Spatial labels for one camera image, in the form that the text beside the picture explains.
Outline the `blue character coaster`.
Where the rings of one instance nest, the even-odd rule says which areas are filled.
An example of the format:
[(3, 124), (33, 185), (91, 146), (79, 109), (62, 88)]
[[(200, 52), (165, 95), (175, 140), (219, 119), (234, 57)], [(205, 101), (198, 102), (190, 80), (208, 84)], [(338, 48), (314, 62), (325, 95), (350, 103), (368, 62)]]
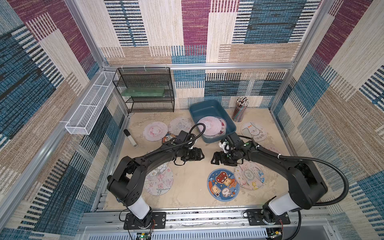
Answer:
[(230, 202), (240, 193), (234, 173), (227, 169), (212, 171), (207, 179), (207, 187), (211, 196), (220, 202)]

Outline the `red floral coaster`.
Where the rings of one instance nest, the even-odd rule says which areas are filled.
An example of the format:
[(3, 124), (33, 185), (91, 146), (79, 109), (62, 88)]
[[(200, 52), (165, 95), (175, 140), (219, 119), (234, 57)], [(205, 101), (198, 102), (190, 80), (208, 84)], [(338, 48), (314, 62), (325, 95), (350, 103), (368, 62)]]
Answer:
[(227, 123), (223, 118), (220, 118), (220, 121), (221, 121), (221, 125), (222, 125), (221, 135), (225, 135), (226, 131), (227, 131)]

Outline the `white daisy coaster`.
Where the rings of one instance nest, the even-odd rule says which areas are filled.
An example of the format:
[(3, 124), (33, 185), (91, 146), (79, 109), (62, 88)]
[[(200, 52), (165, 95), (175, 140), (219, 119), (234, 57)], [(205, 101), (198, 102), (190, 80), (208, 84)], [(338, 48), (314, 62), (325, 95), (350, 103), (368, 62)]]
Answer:
[(155, 168), (153, 171), (151, 171), (148, 176), (150, 177), (155, 177), (157, 175), (160, 175), (162, 174), (168, 167), (169, 163), (164, 163), (160, 166), (158, 166), (157, 168)]

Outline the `pink unicorn coaster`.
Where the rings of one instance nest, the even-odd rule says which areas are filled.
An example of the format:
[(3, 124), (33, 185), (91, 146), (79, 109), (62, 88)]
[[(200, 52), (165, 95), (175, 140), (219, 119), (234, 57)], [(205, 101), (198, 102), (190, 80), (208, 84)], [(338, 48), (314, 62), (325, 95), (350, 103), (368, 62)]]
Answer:
[(206, 130), (204, 132), (204, 136), (207, 138), (218, 137), (221, 135), (221, 121), (218, 117), (207, 116), (203, 117), (198, 121), (198, 124), (204, 124)]

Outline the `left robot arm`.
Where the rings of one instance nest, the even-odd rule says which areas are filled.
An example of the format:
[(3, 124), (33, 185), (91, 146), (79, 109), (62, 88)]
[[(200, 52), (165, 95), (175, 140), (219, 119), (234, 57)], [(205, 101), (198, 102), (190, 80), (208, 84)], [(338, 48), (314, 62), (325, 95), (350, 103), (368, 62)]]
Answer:
[(162, 164), (178, 158), (184, 163), (202, 160), (203, 151), (194, 147), (194, 143), (201, 136), (181, 131), (153, 152), (133, 159), (129, 156), (122, 158), (113, 174), (108, 176), (107, 190), (120, 200), (137, 220), (150, 220), (152, 209), (141, 197), (147, 175)]

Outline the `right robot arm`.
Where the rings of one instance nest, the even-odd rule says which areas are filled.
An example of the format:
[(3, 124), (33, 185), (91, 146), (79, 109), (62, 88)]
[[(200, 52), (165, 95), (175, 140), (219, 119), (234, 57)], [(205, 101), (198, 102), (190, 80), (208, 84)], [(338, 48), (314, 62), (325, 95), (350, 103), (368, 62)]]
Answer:
[(309, 210), (323, 197), (328, 187), (318, 168), (310, 160), (282, 156), (253, 140), (244, 142), (236, 133), (220, 141), (221, 152), (215, 152), (213, 165), (236, 167), (240, 161), (263, 165), (283, 176), (288, 181), (288, 191), (273, 197), (263, 205), (262, 216), (266, 224), (278, 221), (281, 215), (294, 210)]

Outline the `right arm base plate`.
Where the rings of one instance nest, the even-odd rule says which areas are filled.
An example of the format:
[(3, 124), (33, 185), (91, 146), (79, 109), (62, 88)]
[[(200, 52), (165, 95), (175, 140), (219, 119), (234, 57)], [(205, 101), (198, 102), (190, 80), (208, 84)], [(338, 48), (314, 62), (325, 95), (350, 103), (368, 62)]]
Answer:
[(280, 215), (269, 222), (266, 220), (262, 209), (248, 209), (242, 213), (243, 218), (247, 219), (250, 226), (267, 225), (289, 225), (291, 223), (287, 213)]

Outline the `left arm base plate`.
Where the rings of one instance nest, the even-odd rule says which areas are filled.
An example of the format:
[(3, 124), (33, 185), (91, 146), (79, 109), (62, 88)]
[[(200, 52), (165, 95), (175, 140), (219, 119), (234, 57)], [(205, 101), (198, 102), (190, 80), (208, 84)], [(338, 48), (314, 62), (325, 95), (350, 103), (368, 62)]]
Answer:
[(124, 230), (164, 229), (166, 227), (166, 219), (166, 212), (149, 211), (142, 220), (134, 214), (128, 213), (124, 221)]

